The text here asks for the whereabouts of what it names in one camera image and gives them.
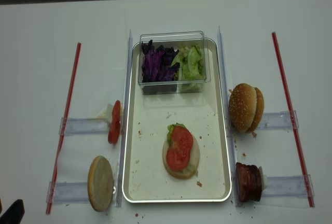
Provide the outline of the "red rod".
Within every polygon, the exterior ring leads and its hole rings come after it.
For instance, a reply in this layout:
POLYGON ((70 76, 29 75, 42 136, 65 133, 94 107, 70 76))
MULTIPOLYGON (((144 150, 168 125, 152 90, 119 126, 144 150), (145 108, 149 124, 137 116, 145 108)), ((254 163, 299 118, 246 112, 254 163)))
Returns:
POLYGON ((50 185, 49 185, 49 191, 48 191, 48 194, 47 194, 46 215, 51 214, 52 199, 53 199, 54 188, 55 188, 55 185, 56 185, 56 182, 57 182, 57 175, 58 175, 58 157, 59 157, 59 154, 60 154, 60 151, 61 151, 61 148, 62 148, 62 144, 63 144, 63 140, 64 140, 64 132, 65 132, 66 123, 67 123, 67 119, 68 119, 68 113, 70 111, 70 105, 71 105, 73 87, 74 87, 74 83, 75 83, 77 66, 78 66, 78 61, 79 61, 79 56, 80 56, 80 50, 81 50, 81 43, 78 43, 77 48, 76 48, 76 53, 75 53, 73 69, 72 69, 70 86, 69 86, 68 94, 67 94, 67 100, 66 100, 64 115, 63 115, 63 118, 62 118, 61 123, 60 123, 58 149, 57 149, 56 159, 55 159, 55 163, 54 163, 53 175, 52 175, 52 179, 51 179, 51 182, 50 182, 50 185))
POLYGON ((284 66, 283 66, 283 62, 282 62, 282 57, 281 57, 276 33, 272 32, 271 36, 272 36, 275 54, 276 54, 276 58, 277 58, 277 62, 278 62, 278 66, 279 66, 279 70, 280 70, 280 74, 281 74, 281 79, 282 79, 287 107, 288 107, 288 111, 289 111, 289 115, 290 115, 290 120, 291 120, 291 124, 292 124, 292 128, 293 128, 293 134, 294 134, 298 158, 299 158, 299 162, 300 162, 300 166, 301 166, 301 172, 302 172, 303 177, 305 178, 304 181, 305 181, 305 187, 306 187, 306 191, 307 191, 308 203, 309 203, 310 208, 314 208, 315 203, 314 203, 313 190, 311 189, 309 180, 308 180, 309 174, 307 173, 306 163, 305 163, 305 159, 303 156, 300 136, 299 136, 299 132, 298 132, 298 127, 296 126, 297 118, 295 117, 295 110, 293 108, 291 96, 290 96, 289 89, 288 89, 286 74, 284 71, 284 66))

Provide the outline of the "right red rod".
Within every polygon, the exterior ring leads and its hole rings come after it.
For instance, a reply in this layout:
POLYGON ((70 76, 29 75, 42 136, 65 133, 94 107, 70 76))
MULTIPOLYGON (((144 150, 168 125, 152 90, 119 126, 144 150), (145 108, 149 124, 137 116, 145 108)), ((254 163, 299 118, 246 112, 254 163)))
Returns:
POLYGON ((284 71, 284 66, 283 66, 283 62, 282 62, 282 57, 281 57, 276 33, 272 32, 271 36, 272 36, 275 54, 276 54, 276 58, 277 58, 277 62, 278 62, 278 66, 279 66, 279 70, 280 70, 280 74, 281 74, 281 79, 282 79, 287 107, 288 107, 288 111, 289 111, 289 115, 290 115, 290 120, 291 120, 291 124, 292 124, 292 128, 293 128, 293 134, 294 134, 298 158, 299 158, 299 162, 300 162, 300 166, 301 166, 301 172, 302 172, 303 177, 305 178, 304 181, 305 181, 305 187, 306 187, 306 191, 307 191, 308 203, 309 203, 310 208, 314 208, 315 203, 314 203, 313 190, 311 189, 309 180, 308 180, 309 174, 307 173, 306 163, 305 163, 305 159, 303 156, 300 136, 299 136, 299 132, 298 132, 298 127, 296 126, 297 118, 295 117, 295 110, 293 108, 291 96, 290 96, 289 89, 288 89, 286 74, 284 71))

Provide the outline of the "lettuce leaf on bun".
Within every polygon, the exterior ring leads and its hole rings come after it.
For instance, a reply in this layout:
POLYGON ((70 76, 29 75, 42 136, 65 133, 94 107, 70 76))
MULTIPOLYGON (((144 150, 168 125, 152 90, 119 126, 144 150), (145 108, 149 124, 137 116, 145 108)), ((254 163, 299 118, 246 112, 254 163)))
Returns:
POLYGON ((183 127, 183 128, 186 128, 183 124, 180 124, 180 123, 176 123, 176 124, 171 124, 168 126, 168 134, 167 134, 167 143, 168 143, 168 146, 171 146, 171 134, 174 130, 175 127, 183 127))

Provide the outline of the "upper right clear holder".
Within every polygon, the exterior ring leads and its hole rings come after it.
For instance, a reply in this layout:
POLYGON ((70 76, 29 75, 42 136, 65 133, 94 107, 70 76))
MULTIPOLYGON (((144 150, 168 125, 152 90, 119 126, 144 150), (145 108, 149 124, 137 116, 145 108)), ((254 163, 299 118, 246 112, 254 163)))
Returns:
POLYGON ((295 110, 263 113, 257 130, 296 130, 299 128, 295 110))

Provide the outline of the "upright tomato slices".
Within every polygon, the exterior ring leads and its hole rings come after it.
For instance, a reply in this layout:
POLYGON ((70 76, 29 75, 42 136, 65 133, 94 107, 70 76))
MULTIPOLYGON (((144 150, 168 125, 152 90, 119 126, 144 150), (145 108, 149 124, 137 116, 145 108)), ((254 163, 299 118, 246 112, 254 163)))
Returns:
POLYGON ((108 142, 110 144, 115 144, 118 141, 120 135, 120 114, 121 114, 121 104, 117 100, 112 109, 112 120, 110 122, 110 128, 108 133, 108 142))

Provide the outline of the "green lettuce pile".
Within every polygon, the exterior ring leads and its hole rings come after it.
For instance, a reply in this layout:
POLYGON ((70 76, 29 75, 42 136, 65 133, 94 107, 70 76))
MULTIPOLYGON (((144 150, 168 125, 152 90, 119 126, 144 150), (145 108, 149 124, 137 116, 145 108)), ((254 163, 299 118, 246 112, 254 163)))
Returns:
POLYGON ((192 81, 191 83, 178 84, 178 91, 182 93, 202 91, 204 83, 198 82, 198 80, 205 80, 201 48, 198 45, 181 45, 171 63, 171 67, 176 63, 179 64, 179 68, 174 75, 174 79, 178 81, 192 81))

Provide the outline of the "purple cabbage pile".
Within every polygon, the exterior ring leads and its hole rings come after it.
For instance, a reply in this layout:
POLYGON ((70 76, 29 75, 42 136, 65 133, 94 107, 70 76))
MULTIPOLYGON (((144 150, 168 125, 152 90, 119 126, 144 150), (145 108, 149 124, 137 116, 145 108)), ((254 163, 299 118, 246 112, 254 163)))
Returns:
POLYGON ((164 82, 177 80, 180 62, 175 61, 179 50, 173 47, 165 48, 163 45, 155 49, 153 41, 141 44, 143 52, 142 82, 164 82))

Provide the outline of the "black object bottom left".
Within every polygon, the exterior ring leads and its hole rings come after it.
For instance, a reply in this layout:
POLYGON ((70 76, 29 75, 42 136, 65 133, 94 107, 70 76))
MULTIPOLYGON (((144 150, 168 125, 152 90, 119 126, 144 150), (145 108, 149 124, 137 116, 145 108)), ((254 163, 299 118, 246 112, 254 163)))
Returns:
POLYGON ((1 224, 20 224, 25 214, 22 199, 17 199, 1 216, 1 224))

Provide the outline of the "clear plastic salad container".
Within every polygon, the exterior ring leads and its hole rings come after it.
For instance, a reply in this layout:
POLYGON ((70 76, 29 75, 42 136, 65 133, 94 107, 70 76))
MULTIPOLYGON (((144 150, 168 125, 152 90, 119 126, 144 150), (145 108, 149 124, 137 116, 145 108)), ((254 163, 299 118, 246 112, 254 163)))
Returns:
POLYGON ((192 32, 177 32, 177 33, 162 33, 162 34, 143 34, 140 36, 139 43, 139 58, 138 58, 138 84, 142 89, 144 94, 166 94, 166 93, 182 93, 178 91, 178 84, 181 83, 191 83, 192 81, 164 81, 164 82, 146 82, 143 83, 142 79, 142 64, 143 64, 143 52, 141 50, 142 43, 148 43, 150 40, 153 41, 155 49, 163 45, 165 48, 173 47, 177 51, 181 45, 191 46, 198 45, 202 50, 204 65, 203 73, 205 75, 205 80, 198 82, 203 82, 205 84, 210 80, 210 68, 209 68, 209 53, 208 53, 208 39, 202 31, 192 31, 192 32))

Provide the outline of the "stacked meat patties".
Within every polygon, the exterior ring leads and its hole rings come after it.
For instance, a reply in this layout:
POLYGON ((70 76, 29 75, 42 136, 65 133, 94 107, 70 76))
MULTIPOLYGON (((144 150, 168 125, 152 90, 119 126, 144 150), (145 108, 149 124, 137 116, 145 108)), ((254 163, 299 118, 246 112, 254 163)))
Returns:
POLYGON ((237 162, 236 173, 240 202, 259 202, 262 195, 262 178, 258 167, 237 162))

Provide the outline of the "lower right clear holder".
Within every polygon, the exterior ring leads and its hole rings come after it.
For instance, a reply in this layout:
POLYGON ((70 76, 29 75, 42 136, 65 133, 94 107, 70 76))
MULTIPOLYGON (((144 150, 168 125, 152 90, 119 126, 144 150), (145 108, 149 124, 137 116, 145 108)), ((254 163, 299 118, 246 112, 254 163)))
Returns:
POLYGON ((263 197, 314 197, 310 175, 267 176, 263 174, 263 197))

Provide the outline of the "white stopper by tomato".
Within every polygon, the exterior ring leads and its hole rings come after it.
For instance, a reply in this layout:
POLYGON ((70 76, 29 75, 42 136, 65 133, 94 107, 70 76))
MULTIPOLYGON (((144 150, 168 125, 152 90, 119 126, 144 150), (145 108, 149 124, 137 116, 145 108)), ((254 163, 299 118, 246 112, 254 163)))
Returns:
POLYGON ((112 104, 107 104, 106 112, 105 112, 105 122, 108 125, 111 125, 112 123, 112 111, 113 111, 113 105, 112 104))

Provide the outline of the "clear holder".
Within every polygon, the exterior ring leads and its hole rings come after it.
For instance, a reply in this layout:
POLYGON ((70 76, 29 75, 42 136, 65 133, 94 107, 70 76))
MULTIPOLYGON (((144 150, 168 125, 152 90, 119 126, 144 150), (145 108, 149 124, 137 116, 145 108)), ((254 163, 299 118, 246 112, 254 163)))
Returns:
POLYGON ((267 176, 263 174, 263 197, 314 197, 310 175, 267 176))
POLYGON ((88 202, 87 183, 57 183, 50 182, 47 203, 82 203, 88 202))
POLYGON ((299 128, 295 110, 263 113, 257 130, 296 130, 299 128))
POLYGON ((103 134, 109 126, 103 118, 62 118, 59 135, 103 134))

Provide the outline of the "upright bun half left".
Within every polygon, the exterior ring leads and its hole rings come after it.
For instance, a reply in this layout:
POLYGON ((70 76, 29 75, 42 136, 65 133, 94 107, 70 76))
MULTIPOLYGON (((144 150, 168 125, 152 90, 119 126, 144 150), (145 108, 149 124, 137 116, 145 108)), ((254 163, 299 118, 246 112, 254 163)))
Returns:
POLYGON ((108 209, 113 198, 114 177, 112 167, 104 156, 93 159, 88 173, 88 198, 96 212, 108 209))

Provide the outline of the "left red rod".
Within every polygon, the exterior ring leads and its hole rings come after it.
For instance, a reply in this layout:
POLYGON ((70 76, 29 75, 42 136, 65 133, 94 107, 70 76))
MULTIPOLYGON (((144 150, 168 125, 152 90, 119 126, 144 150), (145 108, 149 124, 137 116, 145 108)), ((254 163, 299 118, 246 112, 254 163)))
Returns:
POLYGON ((70 105, 71 105, 73 87, 74 87, 74 83, 75 83, 77 66, 78 66, 78 61, 79 61, 79 56, 80 56, 80 50, 81 50, 81 43, 78 43, 77 48, 76 48, 76 53, 75 53, 73 69, 72 69, 70 86, 69 86, 68 94, 67 94, 67 100, 66 100, 64 115, 63 115, 63 118, 62 118, 61 123, 60 123, 58 149, 57 149, 56 159, 55 159, 55 163, 54 163, 53 175, 52 175, 52 179, 51 179, 51 182, 50 182, 50 185, 49 185, 49 191, 48 191, 48 194, 47 194, 46 215, 51 214, 52 199, 53 199, 54 188, 55 188, 55 185, 56 185, 56 182, 57 182, 57 175, 58 175, 58 157, 59 157, 59 154, 60 154, 60 151, 61 151, 61 148, 62 148, 62 144, 63 144, 63 140, 64 140, 64 132, 65 132, 66 123, 67 123, 67 119, 68 119, 68 113, 70 111, 70 105))

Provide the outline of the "sesame top bun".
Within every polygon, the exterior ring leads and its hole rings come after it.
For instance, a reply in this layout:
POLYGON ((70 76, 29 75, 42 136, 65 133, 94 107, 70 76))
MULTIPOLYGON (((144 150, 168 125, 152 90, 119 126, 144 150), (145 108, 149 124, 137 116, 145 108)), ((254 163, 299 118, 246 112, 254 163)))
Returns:
POLYGON ((229 98, 229 115, 232 125, 246 132, 252 125, 257 107, 257 94, 249 84, 238 84, 229 98))

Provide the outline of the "white metal serving tray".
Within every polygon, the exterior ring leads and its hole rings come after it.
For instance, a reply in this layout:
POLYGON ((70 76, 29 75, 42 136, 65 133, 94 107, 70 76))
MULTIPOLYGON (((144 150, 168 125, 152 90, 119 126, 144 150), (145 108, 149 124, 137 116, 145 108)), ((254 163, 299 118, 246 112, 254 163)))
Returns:
POLYGON ((130 203, 223 202, 231 194, 231 173, 220 89, 217 45, 207 40, 210 81, 202 92, 144 95, 139 84, 140 45, 132 69, 122 191, 130 203), (177 179, 165 169, 162 150, 168 126, 183 124, 200 148, 197 173, 177 179))

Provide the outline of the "lower left clear holder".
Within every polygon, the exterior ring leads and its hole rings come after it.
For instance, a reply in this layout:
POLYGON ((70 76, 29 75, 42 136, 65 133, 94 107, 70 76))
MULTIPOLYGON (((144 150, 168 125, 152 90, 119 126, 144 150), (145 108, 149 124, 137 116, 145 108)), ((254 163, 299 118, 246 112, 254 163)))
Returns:
POLYGON ((57 183, 50 182, 47 203, 82 203, 88 202, 87 183, 57 183))

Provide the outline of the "bottom bun on tray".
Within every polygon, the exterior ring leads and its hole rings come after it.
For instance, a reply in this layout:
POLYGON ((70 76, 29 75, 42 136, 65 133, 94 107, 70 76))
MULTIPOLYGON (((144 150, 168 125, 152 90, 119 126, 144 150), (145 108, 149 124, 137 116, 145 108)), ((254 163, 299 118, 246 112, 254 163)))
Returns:
POLYGON ((188 165, 181 171, 174 171, 167 163, 167 150, 169 148, 168 142, 165 141, 163 144, 162 157, 163 164, 166 171, 173 177, 178 179, 189 179, 198 173, 198 165, 200 161, 200 149, 198 142, 194 140, 193 147, 190 152, 190 160, 188 165))

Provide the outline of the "tomato slice on bun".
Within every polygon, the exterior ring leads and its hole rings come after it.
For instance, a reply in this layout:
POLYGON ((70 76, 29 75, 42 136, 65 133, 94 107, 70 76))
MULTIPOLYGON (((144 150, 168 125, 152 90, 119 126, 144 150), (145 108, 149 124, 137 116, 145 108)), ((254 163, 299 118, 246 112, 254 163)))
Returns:
POLYGON ((186 128, 175 127, 171 141, 171 146, 167 150, 167 163, 174 171, 181 171, 189 163, 193 137, 186 128))

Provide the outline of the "upper left clear holder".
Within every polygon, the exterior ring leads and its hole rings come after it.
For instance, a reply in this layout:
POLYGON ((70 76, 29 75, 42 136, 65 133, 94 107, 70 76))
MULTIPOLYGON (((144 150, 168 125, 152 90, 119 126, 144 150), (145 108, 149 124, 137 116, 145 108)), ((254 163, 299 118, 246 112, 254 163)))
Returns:
POLYGON ((103 134, 109 126, 103 118, 62 118, 59 135, 103 134))

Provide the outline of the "plain bun behind sesame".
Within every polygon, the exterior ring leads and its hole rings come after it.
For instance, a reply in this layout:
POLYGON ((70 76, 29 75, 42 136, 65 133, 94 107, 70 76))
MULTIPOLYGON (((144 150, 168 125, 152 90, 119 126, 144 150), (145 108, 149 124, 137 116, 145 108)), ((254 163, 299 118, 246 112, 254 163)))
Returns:
POLYGON ((252 122, 251 126, 249 127, 249 129, 247 130, 247 133, 254 132, 257 129, 257 127, 262 119, 262 115, 264 113, 264 106, 265 106, 264 96, 258 88, 255 88, 255 91, 256 91, 256 99, 257 99, 256 111, 255 111, 255 116, 254 116, 253 122, 252 122))

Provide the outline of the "white stopper by patties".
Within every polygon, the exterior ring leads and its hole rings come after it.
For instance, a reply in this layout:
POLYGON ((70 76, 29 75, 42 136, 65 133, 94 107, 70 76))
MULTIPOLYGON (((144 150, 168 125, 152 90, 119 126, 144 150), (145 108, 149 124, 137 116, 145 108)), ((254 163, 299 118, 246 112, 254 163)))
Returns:
POLYGON ((264 174, 262 167, 260 166, 259 168, 259 172, 260 172, 260 178, 261 178, 261 187, 262 187, 262 191, 264 191, 267 187, 267 175, 264 174))

